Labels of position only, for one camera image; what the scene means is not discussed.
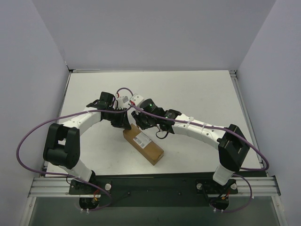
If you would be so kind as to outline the brown cardboard express box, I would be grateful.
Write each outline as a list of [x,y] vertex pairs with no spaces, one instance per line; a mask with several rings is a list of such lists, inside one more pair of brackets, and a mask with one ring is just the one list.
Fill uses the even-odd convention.
[[123,137],[152,165],[156,165],[164,156],[164,150],[144,134],[137,126],[123,130]]

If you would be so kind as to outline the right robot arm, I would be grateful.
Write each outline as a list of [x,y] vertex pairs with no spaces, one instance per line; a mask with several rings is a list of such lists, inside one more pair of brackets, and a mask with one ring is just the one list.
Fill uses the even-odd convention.
[[173,109],[165,111],[150,98],[139,101],[132,97],[129,104],[135,109],[131,115],[142,130],[157,127],[160,132],[188,136],[215,148],[220,162],[213,174],[216,183],[226,185],[241,169],[250,147],[244,142],[246,138],[238,126],[213,126]]

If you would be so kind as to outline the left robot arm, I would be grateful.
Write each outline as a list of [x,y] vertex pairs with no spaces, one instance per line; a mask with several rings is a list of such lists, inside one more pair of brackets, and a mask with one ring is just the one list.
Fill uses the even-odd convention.
[[111,126],[131,129],[127,96],[102,92],[99,99],[86,105],[83,114],[62,123],[53,123],[43,152],[43,159],[80,181],[80,189],[90,194],[96,189],[95,173],[80,160],[80,136],[94,124],[107,120]]

